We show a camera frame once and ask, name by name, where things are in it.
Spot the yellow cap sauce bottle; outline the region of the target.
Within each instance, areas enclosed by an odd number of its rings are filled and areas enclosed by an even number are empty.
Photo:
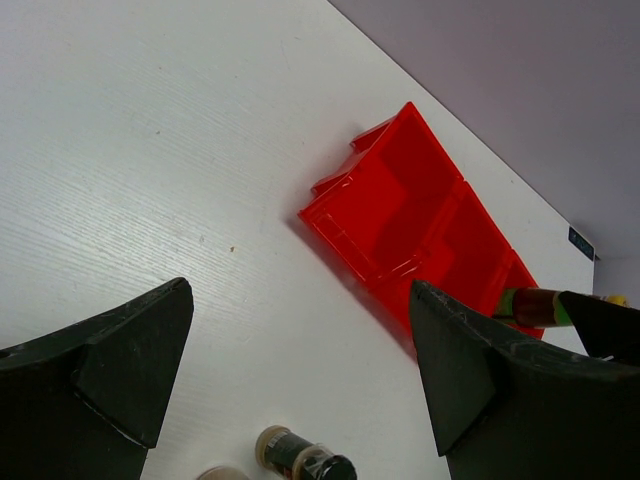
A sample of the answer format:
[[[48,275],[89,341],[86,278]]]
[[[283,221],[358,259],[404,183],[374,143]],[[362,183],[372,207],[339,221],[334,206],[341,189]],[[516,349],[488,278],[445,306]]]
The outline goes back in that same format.
[[[528,329],[573,326],[558,300],[563,291],[533,287],[508,288],[502,293],[492,317],[503,323]],[[583,295],[630,307],[624,296]]]

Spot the black cap spice jar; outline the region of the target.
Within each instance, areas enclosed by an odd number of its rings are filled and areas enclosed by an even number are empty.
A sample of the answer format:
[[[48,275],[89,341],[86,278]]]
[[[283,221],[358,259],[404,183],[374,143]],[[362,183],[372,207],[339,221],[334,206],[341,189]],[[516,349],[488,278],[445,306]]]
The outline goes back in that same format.
[[[266,428],[255,444],[258,464],[283,479],[356,480],[353,463],[318,443],[312,443],[290,429]]]

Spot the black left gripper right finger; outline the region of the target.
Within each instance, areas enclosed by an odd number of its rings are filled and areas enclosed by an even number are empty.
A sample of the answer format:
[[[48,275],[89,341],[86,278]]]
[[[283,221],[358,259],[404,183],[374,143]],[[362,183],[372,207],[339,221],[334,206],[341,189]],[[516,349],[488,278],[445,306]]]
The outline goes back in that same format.
[[[437,452],[454,479],[635,479],[639,357],[528,336],[425,281],[409,316]]]

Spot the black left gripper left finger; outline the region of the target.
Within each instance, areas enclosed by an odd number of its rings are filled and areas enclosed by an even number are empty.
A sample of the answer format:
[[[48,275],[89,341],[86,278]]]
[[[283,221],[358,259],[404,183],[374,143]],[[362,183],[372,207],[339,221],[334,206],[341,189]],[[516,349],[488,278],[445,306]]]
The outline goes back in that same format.
[[[184,278],[1,352],[4,479],[138,479],[193,318]]]

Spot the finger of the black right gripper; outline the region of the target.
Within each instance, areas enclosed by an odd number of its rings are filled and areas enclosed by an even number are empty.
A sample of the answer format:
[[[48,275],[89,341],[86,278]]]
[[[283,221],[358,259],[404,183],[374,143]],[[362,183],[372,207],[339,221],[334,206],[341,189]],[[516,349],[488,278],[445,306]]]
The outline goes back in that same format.
[[[639,357],[639,311],[563,291],[558,300],[592,358]]]

